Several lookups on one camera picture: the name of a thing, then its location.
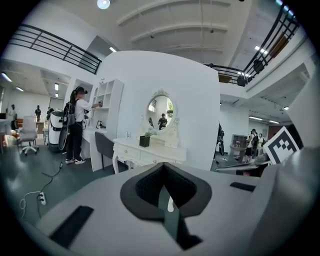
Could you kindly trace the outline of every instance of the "railing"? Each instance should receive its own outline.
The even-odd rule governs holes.
[[[243,70],[212,63],[206,66],[218,71],[220,82],[244,87],[281,52],[295,35],[299,26],[292,10],[282,4],[271,30]]]
[[[99,65],[102,62],[98,57],[79,46],[55,34],[27,24],[19,26],[8,44],[26,47],[51,55],[93,74],[97,73]]]

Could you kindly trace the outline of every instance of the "white machine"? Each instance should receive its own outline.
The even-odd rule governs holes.
[[[63,112],[53,111],[49,119],[49,150],[58,152],[59,136],[62,129]]]

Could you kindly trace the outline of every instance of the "picture frame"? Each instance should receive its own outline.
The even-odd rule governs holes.
[[[102,121],[98,121],[98,122],[96,122],[96,126],[95,126],[95,128],[100,129],[100,125],[101,125],[101,123],[102,123]]]

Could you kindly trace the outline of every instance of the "white bookshelf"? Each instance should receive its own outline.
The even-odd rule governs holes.
[[[94,91],[93,103],[103,100],[102,107],[97,107],[93,111],[93,118],[90,127],[96,128],[97,122],[106,127],[109,139],[117,137],[118,116],[120,101],[124,83],[115,79],[104,84],[98,85]]]

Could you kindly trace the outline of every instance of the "person in white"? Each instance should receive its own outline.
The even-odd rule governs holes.
[[[70,129],[70,135],[68,144],[66,146],[66,164],[75,163],[80,165],[86,162],[86,160],[80,157],[81,143],[82,143],[82,124],[85,119],[85,110],[90,111],[96,107],[101,107],[100,103],[90,104],[84,100],[85,94],[88,92],[81,86],[72,91],[70,96],[70,103],[74,105],[74,117],[75,123],[72,124]]]
[[[17,127],[17,112],[15,111],[15,105],[11,105],[12,110],[9,112],[9,120],[11,121],[11,130],[16,130]]]
[[[246,140],[246,142],[249,144],[245,150],[245,158],[244,158],[245,163],[249,163],[252,159],[252,147],[253,147],[252,141],[256,135],[257,135],[256,129],[252,129],[250,137]]]
[[[258,155],[263,153],[263,150],[262,150],[262,143],[263,142],[264,142],[264,138],[262,138],[262,133],[259,133],[259,140],[258,140],[258,145],[257,145]]]

